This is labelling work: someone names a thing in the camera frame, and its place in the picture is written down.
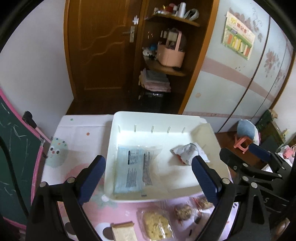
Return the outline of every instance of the white plastic tray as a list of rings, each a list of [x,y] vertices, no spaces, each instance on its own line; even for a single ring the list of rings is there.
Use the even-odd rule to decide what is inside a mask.
[[[106,159],[104,192],[116,202],[147,202],[190,196],[201,191],[191,166],[184,166],[171,149],[197,142],[207,154],[208,166],[221,178],[229,176],[225,163],[220,160],[220,145],[214,131],[199,116],[169,115],[141,112],[117,112],[114,115]],[[114,177],[118,145],[157,146],[163,149],[150,165],[152,182],[160,185],[147,186],[147,196],[140,193],[114,194]]]

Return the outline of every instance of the poster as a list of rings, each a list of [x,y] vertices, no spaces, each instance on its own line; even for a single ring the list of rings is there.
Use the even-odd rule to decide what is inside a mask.
[[[255,37],[255,34],[253,34],[246,25],[244,25],[230,12],[227,12],[224,36],[222,40],[222,43],[225,46],[232,49],[243,58],[249,60]]]

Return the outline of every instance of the door handle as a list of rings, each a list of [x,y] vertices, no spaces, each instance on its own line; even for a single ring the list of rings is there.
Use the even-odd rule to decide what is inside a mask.
[[[135,26],[131,26],[131,30],[127,32],[122,32],[122,34],[129,34],[130,35],[130,43],[133,43],[133,40],[135,38]]]

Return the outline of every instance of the wooden door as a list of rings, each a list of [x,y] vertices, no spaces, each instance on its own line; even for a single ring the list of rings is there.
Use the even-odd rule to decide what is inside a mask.
[[[65,49],[78,99],[124,98],[131,88],[141,0],[67,0]],[[129,32],[135,26],[134,42]]]

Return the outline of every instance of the orange plastic stool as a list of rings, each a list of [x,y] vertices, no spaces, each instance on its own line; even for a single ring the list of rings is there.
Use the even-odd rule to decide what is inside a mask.
[[[235,143],[234,143],[233,147],[241,149],[243,154],[249,149],[249,145],[251,143],[253,143],[253,141],[247,136],[244,136],[244,137],[241,137],[241,138],[237,139],[237,134],[236,133],[234,135],[234,141],[235,141]],[[247,145],[246,148],[243,148],[241,146],[241,144],[244,143],[244,142],[246,142],[245,143]]]

